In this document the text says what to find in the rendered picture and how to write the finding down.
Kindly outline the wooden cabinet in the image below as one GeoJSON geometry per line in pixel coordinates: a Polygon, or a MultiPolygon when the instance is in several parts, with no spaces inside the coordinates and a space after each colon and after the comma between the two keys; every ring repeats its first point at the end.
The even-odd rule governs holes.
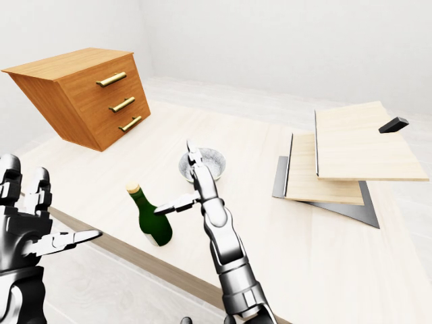
{"type": "Polygon", "coordinates": [[[99,151],[93,131],[59,80],[101,63],[133,54],[87,48],[5,69],[51,127],[64,140],[99,151]]]}

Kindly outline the large wooden cabinet drawer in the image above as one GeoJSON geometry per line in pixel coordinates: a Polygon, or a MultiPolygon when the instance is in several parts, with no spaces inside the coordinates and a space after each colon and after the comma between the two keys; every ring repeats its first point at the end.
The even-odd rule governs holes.
{"type": "Polygon", "coordinates": [[[89,67],[59,80],[59,84],[76,108],[85,112],[91,105],[116,106],[138,92],[138,72],[131,54],[89,67]],[[101,82],[115,75],[126,77],[105,87],[101,82]]]}

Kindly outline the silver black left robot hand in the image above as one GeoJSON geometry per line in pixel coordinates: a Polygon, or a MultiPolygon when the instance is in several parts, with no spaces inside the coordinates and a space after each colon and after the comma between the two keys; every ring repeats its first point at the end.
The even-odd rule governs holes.
{"type": "Polygon", "coordinates": [[[22,189],[21,163],[17,156],[0,156],[0,273],[33,267],[46,254],[76,247],[102,236],[99,230],[52,233],[48,208],[52,194],[49,172],[38,167],[24,197],[24,210],[16,203],[22,189]]]}

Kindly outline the green wine bottle with cork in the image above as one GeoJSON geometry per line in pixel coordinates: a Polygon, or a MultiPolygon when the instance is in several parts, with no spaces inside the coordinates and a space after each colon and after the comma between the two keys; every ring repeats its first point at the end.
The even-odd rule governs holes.
{"type": "Polygon", "coordinates": [[[137,182],[126,184],[128,194],[138,207],[138,222],[142,233],[155,246],[164,246],[172,238],[172,228],[165,215],[154,214],[156,206],[152,205],[137,182]]]}

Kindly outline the speckled grey white bowl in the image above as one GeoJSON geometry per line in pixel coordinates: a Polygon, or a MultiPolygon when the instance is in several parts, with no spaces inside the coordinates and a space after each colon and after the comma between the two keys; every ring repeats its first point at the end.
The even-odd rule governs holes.
{"type": "MultiPolygon", "coordinates": [[[[199,148],[202,156],[202,162],[209,168],[214,181],[217,181],[225,170],[225,157],[217,150],[212,148],[199,148]]],[[[179,162],[179,171],[181,175],[190,183],[193,178],[190,174],[190,165],[188,162],[188,153],[183,154],[179,162]]]]}

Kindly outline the small black block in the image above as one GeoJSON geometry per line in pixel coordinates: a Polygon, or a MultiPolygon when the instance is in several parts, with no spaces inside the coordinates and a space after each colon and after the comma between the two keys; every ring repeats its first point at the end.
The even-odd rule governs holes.
{"type": "Polygon", "coordinates": [[[405,128],[409,121],[403,117],[395,117],[379,128],[380,134],[394,133],[405,128]]]}

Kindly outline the pale wood and metal rack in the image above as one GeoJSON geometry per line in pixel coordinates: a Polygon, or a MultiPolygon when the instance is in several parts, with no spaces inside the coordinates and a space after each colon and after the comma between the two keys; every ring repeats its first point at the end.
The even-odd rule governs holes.
{"type": "Polygon", "coordinates": [[[428,176],[381,102],[314,112],[314,130],[290,136],[273,197],[295,200],[379,227],[369,181],[426,182],[428,176]]]}

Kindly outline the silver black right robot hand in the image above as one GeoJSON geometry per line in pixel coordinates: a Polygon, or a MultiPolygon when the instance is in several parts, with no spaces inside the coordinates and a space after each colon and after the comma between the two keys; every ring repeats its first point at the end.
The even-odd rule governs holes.
{"type": "Polygon", "coordinates": [[[168,213],[182,212],[190,209],[193,204],[202,205],[202,214],[225,213],[224,203],[219,198],[217,188],[209,168],[203,163],[202,155],[198,147],[188,139],[186,141],[188,149],[188,163],[190,175],[194,180],[194,192],[168,202],[154,211],[155,215],[166,215],[168,213]]]}

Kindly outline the small wooden cabinet drawer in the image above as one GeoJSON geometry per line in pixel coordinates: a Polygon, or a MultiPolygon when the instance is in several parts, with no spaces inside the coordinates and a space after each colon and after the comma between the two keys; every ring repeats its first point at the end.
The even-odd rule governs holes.
{"type": "Polygon", "coordinates": [[[141,116],[142,120],[140,122],[143,122],[150,114],[149,105],[144,98],[135,99],[132,104],[117,113],[112,112],[108,107],[90,112],[87,115],[88,124],[99,145],[98,150],[104,151],[123,135],[131,132],[138,124],[128,132],[122,132],[118,128],[119,126],[125,126],[131,122],[132,117],[141,116]]]}

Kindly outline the medium wooden cabinet drawer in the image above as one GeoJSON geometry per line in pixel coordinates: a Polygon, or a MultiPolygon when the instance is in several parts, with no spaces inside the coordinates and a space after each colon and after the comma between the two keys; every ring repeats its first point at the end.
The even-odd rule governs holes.
{"type": "Polygon", "coordinates": [[[94,131],[108,126],[117,129],[133,117],[149,115],[144,91],[137,79],[124,78],[104,88],[96,83],[80,87],[72,93],[72,98],[94,131]]]}

